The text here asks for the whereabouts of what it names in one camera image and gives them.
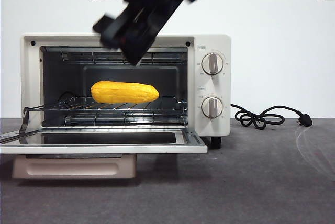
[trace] oven rack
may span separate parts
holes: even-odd
[[[56,102],[51,105],[41,105],[25,108],[25,111],[82,111],[82,112],[111,112],[111,111],[136,111],[136,112],[170,112],[187,110],[186,102],[179,102],[174,96],[161,96],[155,101],[146,103],[97,103],[92,97],[74,97],[69,102]]]
[[[174,96],[161,96],[153,102],[102,104],[92,97],[72,97],[68,102],[25,107],[20,132],[25,132],[31,111],[62,113],[64,126],[185,126],[187,103]]]

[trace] white knob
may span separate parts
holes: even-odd
[[[203,114],[210,119],[220,116],[222,108],[222,102],[216,97],[207,97],[201,104]]]
[[[219,54],[210,53],[205,55],[203,61],[201,62],[201,66],[207,74],[215,75],[222,71],[224,61]]]

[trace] gray carpet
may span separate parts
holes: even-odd
[[[13,180],[2,155],[1,224],[334,223],[334,153],[335,119],[315,119],[233,122],[220,150],[138,155],[132,180]]]

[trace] black power cord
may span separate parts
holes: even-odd
[[[266,125],[281,125],[282,123],[285,122],[285,118],[282,115],[279,114],[267,114],[267,112],[269,112],[270,110],[273,109],[286,109],[286,110],[290,110],[290,111],[294,111],[296,114],[299,115],[299,122],[301,125],[303,126],[311,126],[313,124],[312,119],[310,118],[310,116],[308,114],[303,114],[301,111],[298,111],[296,109],[287,107],[287,106],[282,106],[282,105],[277,105],[277,106],[272,106],[268,109],[266,109],[265,111],[263,111],[260,114],[255,114],[252,113],[251,111],[248,111],[246,109],[244,109],[243,107],[239,106],[239,105],[234,105],[231,104],[231,107],[235,107],[240,109],[236,114],[235,114],[235,119],[241,123],[241,125],[248,127],[251,124],[253,124],[257,129],[259,130],[264,130]],[[279,121],[270,121],[267,120],[266,118],[278,118],[280,119]]]

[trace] cream toaster oven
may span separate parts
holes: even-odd
[[[138,153],[206,153],[230,133],[226,35],[158,36],[137,66],[95,34],[29,34],[21,41],[23,122],[1,136],[15,178],[131,178]],[[142,104],[99,104],[101,80],[153,85]]]

